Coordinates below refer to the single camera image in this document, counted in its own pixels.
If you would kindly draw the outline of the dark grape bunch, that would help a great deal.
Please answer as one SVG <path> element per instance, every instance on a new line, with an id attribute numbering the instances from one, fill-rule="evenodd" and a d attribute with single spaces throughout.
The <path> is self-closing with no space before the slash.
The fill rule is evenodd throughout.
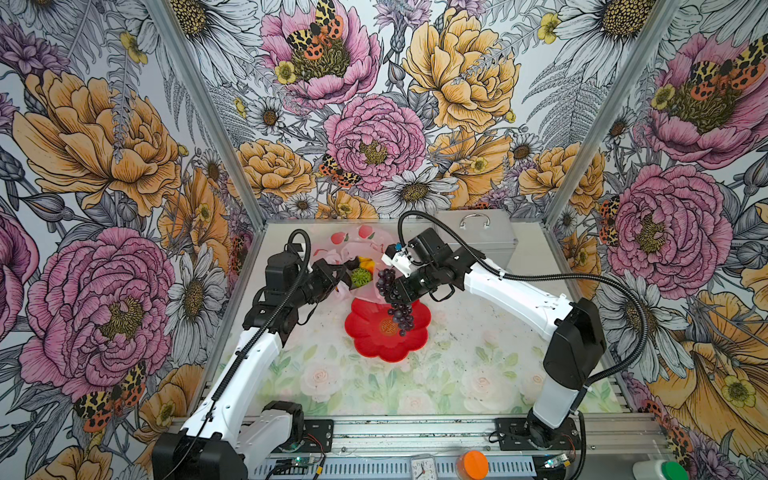
<path id="1" fill-rule="evenodd" d="M 414 328 L 415 320 L 412 306 L 402 298 L 395 281 L 396 273 L 393 269 L 382 269 L 378 272 L 376 288 L 379 295 L 390 305 L 388 313 L 398 327 L 399 335 L 404 337 Z"/>

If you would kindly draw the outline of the green spiky round fruit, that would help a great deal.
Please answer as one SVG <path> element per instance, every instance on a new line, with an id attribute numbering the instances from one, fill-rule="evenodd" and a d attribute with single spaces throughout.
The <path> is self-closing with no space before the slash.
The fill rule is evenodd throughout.
<path id="1" fill-rule="evenodd" d="M 367 284 L 369 284 L 373 280 L 373 274 L 362 267 L 358 267 L 351 271 L 350 273 L 350 281 L 351 286 L 354 289 L 361 288 Z"/>

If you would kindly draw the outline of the pink plastic bag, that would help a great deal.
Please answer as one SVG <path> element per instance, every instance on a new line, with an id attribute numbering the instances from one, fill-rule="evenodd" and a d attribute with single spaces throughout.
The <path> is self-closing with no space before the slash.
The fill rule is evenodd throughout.
<path id="1" fill-rule="evenodd" d="M 330 294 L 334 301 L 359 299 L 384 304 L 376 287 L 379 273 L 387 268 L 382 261 L 386 248 L 395 243 L 392 232 L 379 224 L 334 225 L 325 233 L 311 236 L 311 261 L 323 259 L 329 265 L 346 266 L 350 284 L 339 283 Z"/>

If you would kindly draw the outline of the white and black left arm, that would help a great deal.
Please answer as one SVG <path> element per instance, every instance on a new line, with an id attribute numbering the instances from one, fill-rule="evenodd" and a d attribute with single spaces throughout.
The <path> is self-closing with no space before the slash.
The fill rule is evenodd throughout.
<path id="1" fill-rule="evenodd" d="M 350 283 L 349 267 L 311 262 L 296 243 L 272 255 L 224 372 L 181 429 L 157 440 L 154 478 L 248 479 L 278 447 L 300 442 L 304 413 L 296 403 L 274 401 L 249 426 L 243 422 L 297 326 L 300 308 L 318 305 L 339 284 Z"/>

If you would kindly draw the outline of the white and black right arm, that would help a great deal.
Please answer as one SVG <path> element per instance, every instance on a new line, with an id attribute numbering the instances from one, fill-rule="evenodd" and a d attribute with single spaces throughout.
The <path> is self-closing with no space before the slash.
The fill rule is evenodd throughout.
<path id="1" fill-rule="evenodd" d="M 505 436 L 544 449 L 569 432 L 566 420 L 584 398 L 607 348 L 598 309 L 590 300 L 572 301 L 515 280 L 465 242 L 452 248 L 432 228 L 387 246 L 382 261 L 386 269 L 378 288 L 394 307 L 411 306 L 447 286 L 511 314 L 546 341 L 542 390 L 524 424 L 509 428 Z"/>

